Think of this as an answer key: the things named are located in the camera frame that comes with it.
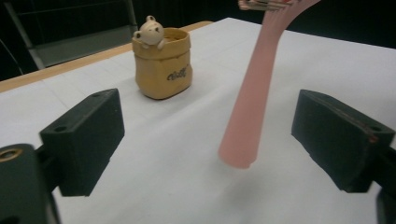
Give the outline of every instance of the white tabletop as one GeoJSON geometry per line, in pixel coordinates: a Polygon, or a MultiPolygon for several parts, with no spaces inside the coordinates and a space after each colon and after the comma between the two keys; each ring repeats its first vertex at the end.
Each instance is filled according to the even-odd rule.
{"type": "Polygon", "coordinates": [[[63,224],[376,223],[379,186],[340,191],[290,129],[300,89],[396,129],[396,50],[285,32],[259,157],[237,170],[217,151],[259,30],[226,19],[192,31],[192,85],[164,101],[139,92],[132,52],[0,93],[1,146],[39,147],[38,132],[62,113],[118,88],[125,136],[90,197],[54,191],[63,224]]]}

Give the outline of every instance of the table edge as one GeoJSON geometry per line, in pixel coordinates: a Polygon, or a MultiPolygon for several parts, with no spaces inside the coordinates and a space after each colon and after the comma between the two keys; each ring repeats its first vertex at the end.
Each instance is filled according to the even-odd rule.
{"type": "MultiPolygon", "coordinates": [[[[210,23],[213,23],[213,21],[199,21],[187,26],[183,26],[180,29],[186,32],[204,27],[210,23]]],[[[99,61],[102,61],[104,59],[108,59],[110,57],[125,53],[132,50],[132,44],[125,44],[122,46],[115,47],[113,49],[108,49],[104,50],[83,58],[75,59],[73,61],[67,62],[67,63],[61,63],[54,65],[52,67],[48,67],[42,70],[38,70],[26,75],[22,75],[19,77],[14,77],[10,79],[6,79],[4,81],[0,82],[0,92],[3,91],[9,91],[24,85],[28,85],[34,82],[37,82],[39,80],[48,78],[48,77],[54,77],[57,76],[61,73],[65,73],[77,68],[80,68],[82,66],[91,64],[91,63],[96,63],[99,61]]]]}

